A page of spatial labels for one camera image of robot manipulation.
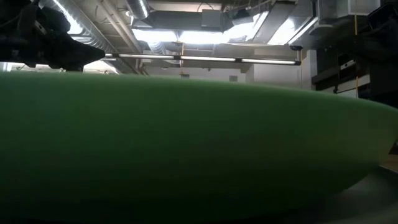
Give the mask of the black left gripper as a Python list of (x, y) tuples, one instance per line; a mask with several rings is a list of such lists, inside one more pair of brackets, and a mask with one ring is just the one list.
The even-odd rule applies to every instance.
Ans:
[(72, 39), (70, 28), (64, 13), (40, 1), (1, 0), (1, 61), (82, 72), (105, 57), (104, 50)]

